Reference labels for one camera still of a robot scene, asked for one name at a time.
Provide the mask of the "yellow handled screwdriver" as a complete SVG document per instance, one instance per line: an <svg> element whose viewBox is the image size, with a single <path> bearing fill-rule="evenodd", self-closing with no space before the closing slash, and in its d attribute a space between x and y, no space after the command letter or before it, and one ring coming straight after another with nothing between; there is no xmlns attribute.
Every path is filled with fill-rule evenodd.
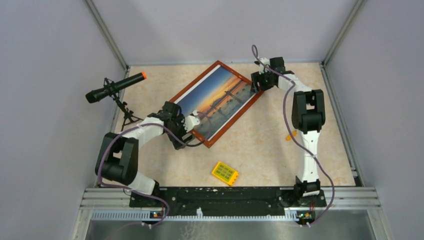
<svg viewBox="0 0 424 240"><path fill-rule="evenodd" d="M298 132L295 130L292 133L289 133L287 137L285 138L286 141L291 141L293 137L295 137L298 134Z"/></svg>

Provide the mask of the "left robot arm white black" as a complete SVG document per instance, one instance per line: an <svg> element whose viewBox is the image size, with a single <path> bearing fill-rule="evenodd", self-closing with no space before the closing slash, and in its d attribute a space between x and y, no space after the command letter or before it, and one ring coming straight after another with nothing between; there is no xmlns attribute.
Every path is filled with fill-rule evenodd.
<svg viewBox="0 0 424 240"><path fill-rule="evenodd" d="M140 148L166 134L176 150L183 149L194 139L186 135L200 123L197 110L183 113L178 104L167 101L161 110L149 114L136 126L120 133L107 133L95 166L98 181L101 183L107 179L117 182L118 187L140 193L141 200L147 206L156 206L161 194L155 190L156 181L139 171Z"/></svg>

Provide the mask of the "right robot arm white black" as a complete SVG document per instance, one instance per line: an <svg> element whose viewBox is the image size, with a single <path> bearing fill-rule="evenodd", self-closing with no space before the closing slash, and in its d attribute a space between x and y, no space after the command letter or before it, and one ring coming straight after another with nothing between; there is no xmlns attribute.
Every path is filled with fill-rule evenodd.
<svg viewBox="0 0 424 240"><path fill-rule="evenodd" d="M326 122L324 92L312 89L302 83L290 70L286 70L282 57L271 59L261 57L254 62L259 70L251 74L251 92L260 93L273 87L285 90L284 98L293 94L291 122L298 132L303 151L303 162L295 177L293 200L299 206L307 206L321 192L318 171L322 169L318 161L318 143L321 130Z"/></svg>

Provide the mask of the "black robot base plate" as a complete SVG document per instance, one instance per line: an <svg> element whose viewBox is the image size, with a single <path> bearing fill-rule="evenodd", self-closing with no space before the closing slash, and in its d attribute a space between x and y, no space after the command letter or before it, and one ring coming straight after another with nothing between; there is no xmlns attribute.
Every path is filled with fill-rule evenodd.
<svg viewBox="0 0 424 240"><path fill-rule="evenodd" d="M296 198L292 187L160 187L153 197L131 194L131 208L158 208L169 205L169 216L193 216L197 209L203 215L223 216L283 216L286 208L326 207L323 192Z"/></svg>

